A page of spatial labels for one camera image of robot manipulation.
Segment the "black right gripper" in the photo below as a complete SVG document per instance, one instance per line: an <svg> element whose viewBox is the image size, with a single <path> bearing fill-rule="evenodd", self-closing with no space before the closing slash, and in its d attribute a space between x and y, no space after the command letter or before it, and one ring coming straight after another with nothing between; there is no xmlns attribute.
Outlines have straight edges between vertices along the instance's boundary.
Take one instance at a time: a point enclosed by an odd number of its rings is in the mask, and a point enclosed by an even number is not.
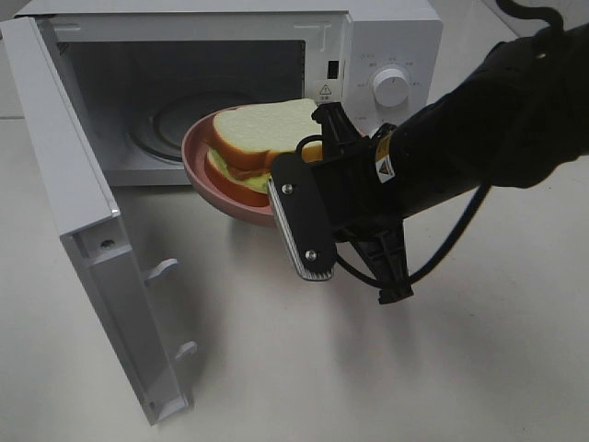
<svg viewBox="0 0 589 442"><path fill-rule="evenodd" d="M322 159L311 163L310 170L332 237L337 244L351 244L370 273L340 254L335 255L336 263L378 289L380 305L412 297L403 222L385 201L371 142L358 132L340 102L320 104L312 119L321 126L321 135L312 139L322 144Z"/></svg>

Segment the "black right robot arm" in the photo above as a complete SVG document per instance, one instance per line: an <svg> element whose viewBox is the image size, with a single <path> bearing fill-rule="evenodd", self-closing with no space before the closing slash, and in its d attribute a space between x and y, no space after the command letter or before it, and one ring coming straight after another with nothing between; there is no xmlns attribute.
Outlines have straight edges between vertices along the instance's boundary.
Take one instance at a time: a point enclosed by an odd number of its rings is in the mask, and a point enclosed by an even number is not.
<svg viewBox="0 0 589 442"><path fill-rule="evenodd" d="M337 102L312 117L322 158L306 161L296 149L288 167L271 169L297 270L322 280L340 266L394 303L454 248L492 188L533 187L587 155L588 28L550 21L500 42L456 89L373 135ZM410 272L405 219L464 192L473 196L455 226Z"/></svg>

